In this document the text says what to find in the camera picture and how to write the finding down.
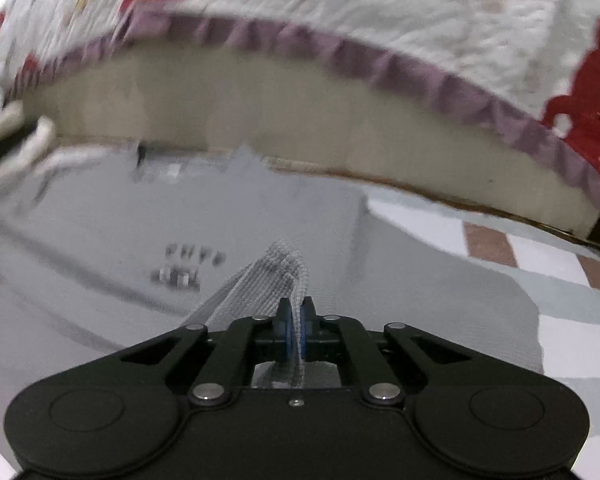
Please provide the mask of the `grey waffle knit shirt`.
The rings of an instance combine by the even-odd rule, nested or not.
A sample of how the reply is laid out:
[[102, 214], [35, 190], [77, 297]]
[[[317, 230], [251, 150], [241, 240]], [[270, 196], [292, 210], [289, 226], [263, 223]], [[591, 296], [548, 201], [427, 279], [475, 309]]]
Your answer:
[[7, 405], [32, 382], [304, 297], [542, 370], [539, 310], [512, 278], [393, 226], [357, 186], [276, 174], [247, 151], [114, 153], [0, 188], [0, 449]]

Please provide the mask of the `folded cream white garment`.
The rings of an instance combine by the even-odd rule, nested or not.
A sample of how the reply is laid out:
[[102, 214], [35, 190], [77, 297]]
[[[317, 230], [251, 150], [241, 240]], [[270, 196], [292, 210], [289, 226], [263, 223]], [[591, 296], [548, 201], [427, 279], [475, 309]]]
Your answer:
[[0, 158], [26, 136], [25, 123], [26, 115], [20, 101], [10, 102], [0, 110]]

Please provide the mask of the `quilted bear pattern bedspread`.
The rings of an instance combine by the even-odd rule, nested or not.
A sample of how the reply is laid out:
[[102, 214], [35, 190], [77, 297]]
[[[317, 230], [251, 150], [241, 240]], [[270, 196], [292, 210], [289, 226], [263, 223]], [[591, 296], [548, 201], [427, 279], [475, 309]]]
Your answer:
[[0, 0], [10, 93], [143, 37], [316, 58], [406, 91], [600, 208], [600, 0]]

